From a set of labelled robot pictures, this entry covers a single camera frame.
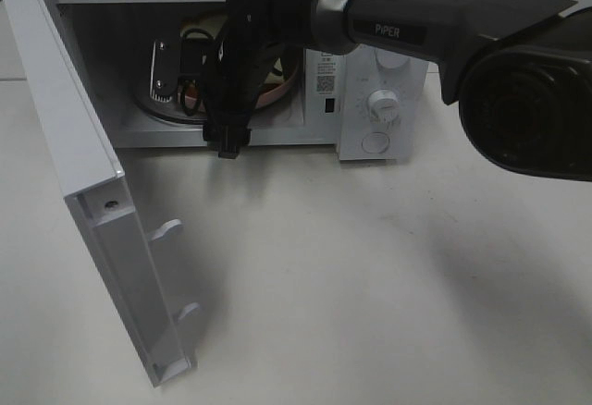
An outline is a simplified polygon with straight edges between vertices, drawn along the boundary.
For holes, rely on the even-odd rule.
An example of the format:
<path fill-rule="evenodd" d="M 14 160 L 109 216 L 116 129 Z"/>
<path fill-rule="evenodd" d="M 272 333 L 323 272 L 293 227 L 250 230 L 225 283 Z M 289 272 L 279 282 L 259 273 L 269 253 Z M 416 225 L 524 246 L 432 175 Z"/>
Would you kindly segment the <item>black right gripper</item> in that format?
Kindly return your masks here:
<path fill-rule="evenodd" d="M 207 121 L 203 140 L 218 142 L 218 157 L 236 159 L 251 140 L 249 125 L 266 77 L 286 49 L 253 24 L 228 20 L 205 61 L 200 85 Z"/>

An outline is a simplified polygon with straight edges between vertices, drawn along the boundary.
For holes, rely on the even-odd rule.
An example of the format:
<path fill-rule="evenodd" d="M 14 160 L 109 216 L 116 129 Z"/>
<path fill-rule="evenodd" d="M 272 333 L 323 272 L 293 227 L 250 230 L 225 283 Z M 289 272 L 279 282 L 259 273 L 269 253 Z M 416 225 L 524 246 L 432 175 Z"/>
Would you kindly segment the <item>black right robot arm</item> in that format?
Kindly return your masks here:
<path fill-rule="evenodd" d="M 199 85 L 203 139 L 235 158 L 265 78 L 289 47 L 361 45 L 432 62 L 441 98 L 491 163 L 591 178 L 591 11 L 574 0 L 226 0 Z"/>

